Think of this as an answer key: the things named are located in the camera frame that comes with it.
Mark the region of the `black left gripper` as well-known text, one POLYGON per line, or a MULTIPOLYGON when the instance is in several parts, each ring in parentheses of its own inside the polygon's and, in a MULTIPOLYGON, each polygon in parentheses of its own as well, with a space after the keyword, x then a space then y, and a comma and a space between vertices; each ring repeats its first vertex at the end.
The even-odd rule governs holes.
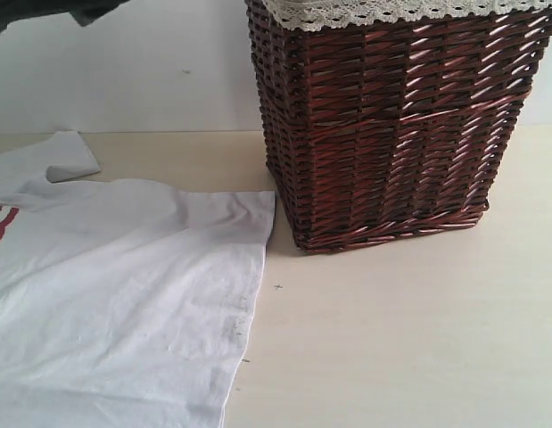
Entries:
POLYGON ((86 27, 128 0, 0 0, 0 35, 16 21, 69 14, 86 27))

